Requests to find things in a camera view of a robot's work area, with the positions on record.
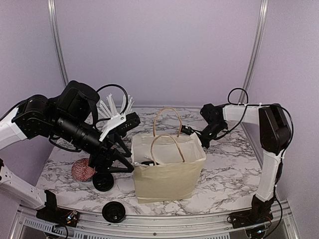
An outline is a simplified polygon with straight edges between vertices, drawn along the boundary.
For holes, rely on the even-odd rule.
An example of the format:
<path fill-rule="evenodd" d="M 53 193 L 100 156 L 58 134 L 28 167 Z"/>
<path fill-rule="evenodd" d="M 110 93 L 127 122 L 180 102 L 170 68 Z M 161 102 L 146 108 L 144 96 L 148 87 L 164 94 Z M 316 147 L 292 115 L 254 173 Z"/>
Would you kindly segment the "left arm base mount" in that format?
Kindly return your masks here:
<path fill-rule="evenodd" d="M 45 190 L 46 201 L 44 208 L 37 210 L 36 217 L 59 225 L 76 227 L 79 219 L 77 210 L 64 209 L 57 206 L 57 200 L 54 193 Z"/>

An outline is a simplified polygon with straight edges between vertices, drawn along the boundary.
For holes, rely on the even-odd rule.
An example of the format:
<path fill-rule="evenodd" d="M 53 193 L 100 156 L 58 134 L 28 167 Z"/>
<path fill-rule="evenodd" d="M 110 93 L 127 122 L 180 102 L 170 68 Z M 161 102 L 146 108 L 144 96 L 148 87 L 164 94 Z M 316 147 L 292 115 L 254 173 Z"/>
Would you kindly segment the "cream paper bag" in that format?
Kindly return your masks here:
<path fill-rule="evenodd" d="M 182 136 L 167 133 L 136 134 L 132 137 L 131 159 L 138 203 L 188 199 L 203 169 L 206 153 L 196 133 Z M 142 166 L 153 161 L 156 166 Z"/>

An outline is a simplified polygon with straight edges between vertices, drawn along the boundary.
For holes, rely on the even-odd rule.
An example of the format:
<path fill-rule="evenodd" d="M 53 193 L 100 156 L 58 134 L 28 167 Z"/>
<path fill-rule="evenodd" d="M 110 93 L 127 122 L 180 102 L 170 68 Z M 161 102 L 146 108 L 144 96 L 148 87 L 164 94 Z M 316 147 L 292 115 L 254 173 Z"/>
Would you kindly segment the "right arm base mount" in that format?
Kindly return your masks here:
<path fill-rule="evenodd" d="M 263 202 L 254 195 L 251 209 L 230 213 L 227 221 L 232 224 L 234 229 L 270 222 L 273 219 L 271 206 L 274 200 L 275 197 L 272 197 L 270 200 Z"/>

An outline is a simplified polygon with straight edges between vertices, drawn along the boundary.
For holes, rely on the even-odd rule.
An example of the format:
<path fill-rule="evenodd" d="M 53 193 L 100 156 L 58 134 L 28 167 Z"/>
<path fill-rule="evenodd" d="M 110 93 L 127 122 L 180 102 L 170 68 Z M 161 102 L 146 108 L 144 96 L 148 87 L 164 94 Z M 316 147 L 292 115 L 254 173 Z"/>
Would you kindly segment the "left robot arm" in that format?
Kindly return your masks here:
<path fill-rule="evenodd" d="M 130 173 L 134 170 L 128 161 L 131 153 L 122 137 L 140 123 L 131 107 L 128 94 L 117 109 L 112 96 L 103 102 L 98 90 L 71 81 L 57 97 L 34 95 L 14 105 L 0 119 L 0 146 L 37 136 L 52 144 L 63 139 L 72 144 L 72 151 L 90 155 L 88 165 L 99 177 Z"/>

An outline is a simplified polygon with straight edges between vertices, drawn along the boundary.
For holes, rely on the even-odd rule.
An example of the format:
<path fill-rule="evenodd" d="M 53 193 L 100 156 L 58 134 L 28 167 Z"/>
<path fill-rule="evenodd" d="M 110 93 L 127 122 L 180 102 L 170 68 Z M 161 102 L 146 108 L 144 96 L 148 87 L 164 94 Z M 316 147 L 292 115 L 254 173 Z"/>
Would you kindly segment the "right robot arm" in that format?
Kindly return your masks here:
<path fill-rule="evenodd" d="M 201 131 L 202 146 L 208 148 L 211 140 L 219 140 L 231 132 L 228 122 L 249 123 L 259 127 L 263 165 L 260 183 L 252 199 L 247 219 L 259 222 L 275 200 L 275 190 L 282 175 L 283 159 L 293 138 L 293 123 L 289 113 L 280 104 L 205 104 L 200 110 L 207 122 Z"/>

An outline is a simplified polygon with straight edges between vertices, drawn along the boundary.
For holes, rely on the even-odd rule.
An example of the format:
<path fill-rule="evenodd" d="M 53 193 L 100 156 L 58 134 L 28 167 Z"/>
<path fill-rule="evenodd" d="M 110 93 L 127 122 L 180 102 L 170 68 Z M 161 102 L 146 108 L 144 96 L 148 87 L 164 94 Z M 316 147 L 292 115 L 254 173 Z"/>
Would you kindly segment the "black cup lid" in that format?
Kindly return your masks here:
<path fill-rule="evenodd" d="M 142 166 L 156 166 L 156 163 L 153 161 L 144 161 L 141 163 Z"/>

